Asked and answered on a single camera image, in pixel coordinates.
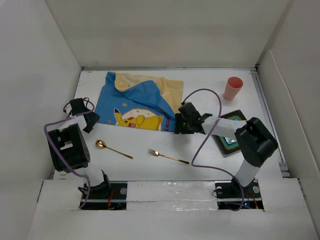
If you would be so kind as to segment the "green square ceramic plate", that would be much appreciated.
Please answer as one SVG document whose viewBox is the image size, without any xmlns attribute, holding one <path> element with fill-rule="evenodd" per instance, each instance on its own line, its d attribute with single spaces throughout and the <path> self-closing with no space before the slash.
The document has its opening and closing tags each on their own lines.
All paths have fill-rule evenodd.
<svg viewBox="0 0 320 240">
<path fill-rule="evenodd" d="M 235 120 L 235 121 L 246 121 L 247 120 L 240 109 L 226 113 L 226 114 L 222 115 L 221 118 L 228 119 L 228 120 Z M 213 137 L 219 147 L 219 150 L 221 151 L 221 153 L 224 156 L 233 154 L 233 153 L 240 150 L 239 144 L 237 143 L 237 141 L 235 139 L 217 136 L 217 135 L 214 135 Z"/>
</svg>

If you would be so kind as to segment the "blue yellow Pikachu cloth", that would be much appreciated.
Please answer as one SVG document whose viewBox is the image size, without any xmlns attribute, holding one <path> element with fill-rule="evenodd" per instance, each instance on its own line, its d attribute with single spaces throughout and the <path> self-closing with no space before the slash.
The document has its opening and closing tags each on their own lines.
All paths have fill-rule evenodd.
<svg viewBox="0 0 320 240">
<path fill-rule="evenodd" d="M 109 71 L 95 107 L 98 122 L 173 132 L 183 88 L 181 80 Z"/>
</svg>

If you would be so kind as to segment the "pink plastic cup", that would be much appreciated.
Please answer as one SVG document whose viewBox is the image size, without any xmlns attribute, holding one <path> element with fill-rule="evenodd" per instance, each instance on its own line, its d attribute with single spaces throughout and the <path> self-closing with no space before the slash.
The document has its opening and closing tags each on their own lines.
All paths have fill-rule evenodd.
<svg viewBox="0 0 320 240">
<path fill-rule="evenodd" d="M 242 89 L 243 85 L 244 83 L 241 78 L 236 76 L 230 77 L 226 82 L 223 98 L 227 101 L 232 101 Z"/>
</svg>

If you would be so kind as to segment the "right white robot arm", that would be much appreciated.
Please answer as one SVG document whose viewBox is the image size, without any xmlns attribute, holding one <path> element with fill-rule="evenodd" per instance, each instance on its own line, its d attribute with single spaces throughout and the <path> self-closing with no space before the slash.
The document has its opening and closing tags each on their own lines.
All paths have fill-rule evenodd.
<svg viewBox="0 0 320 240">
<path fill-rule="evenodd" d="M 213 116 L 210 113 L 201 115 L 191 102 L 182 102 L 175 115 L 175 134 L 205 135 L 193 157 L 196 159 L 200 150 L 210 136 L 219 136 L 235 140 L 243 156 L 243 162 L 232 177 L 231 191 L 237 197 L 249 192 L 249 185 L 255 179 L 265 161 L 278 149 L 279 145 L 262 121 L 257 117 L 249 120 L 232 120 Z"/>
</svg>

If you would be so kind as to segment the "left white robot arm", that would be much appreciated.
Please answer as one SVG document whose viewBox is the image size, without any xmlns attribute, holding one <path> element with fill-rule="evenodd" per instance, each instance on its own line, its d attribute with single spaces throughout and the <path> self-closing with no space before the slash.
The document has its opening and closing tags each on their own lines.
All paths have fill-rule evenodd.
<svg viewBox="0 0 320 240">
<path fill-rule="evenodd" d="M 84 197 L 104 199 L 113 192 L 108 176 L 102 172 L 103 180 L 92 186 L 88 174 L 77 172 L 87 168 L 91 161 L 83 133 L 89 134 L 100 119 L 94 110 L 95 105 L 89 98 L 72 99 L 63 107 L 66 119 L 47 123 L 44 134 L 55 170 L 85 179 L 84 185 L 78 188 Z"/>
</svg>

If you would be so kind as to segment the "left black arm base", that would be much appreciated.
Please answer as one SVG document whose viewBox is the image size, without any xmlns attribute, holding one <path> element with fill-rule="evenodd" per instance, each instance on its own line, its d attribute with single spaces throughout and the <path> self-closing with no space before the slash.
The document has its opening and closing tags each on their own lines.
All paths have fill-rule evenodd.
<svg viewBox="0 0 320 240">
<path fill-rule="evenodd" d="M 88 187 L 85 182 L 83 187 L 78 187 L 81 192 L 79 208 L 82 210 L 107 210 L 119 211 L 127 209 L 127 181 L 110 181 L 102 170 L 103 181 Z"/>
</svg>

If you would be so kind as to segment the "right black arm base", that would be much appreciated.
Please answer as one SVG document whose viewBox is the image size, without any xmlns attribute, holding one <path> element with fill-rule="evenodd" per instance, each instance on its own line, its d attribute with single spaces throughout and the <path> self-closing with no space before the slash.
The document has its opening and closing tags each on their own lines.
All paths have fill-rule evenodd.
<svg viewBox="0 0 320 240">
<path fill-rule="evenodd" d="M 217 200 L 219 210 L 263 210 L 263 200 L 258 180 L 255 179 L 243 188 L 243 195 L 237 183 L 231 180 L 214 182 L 215 189 L 211 195 Z"/>
</svg>

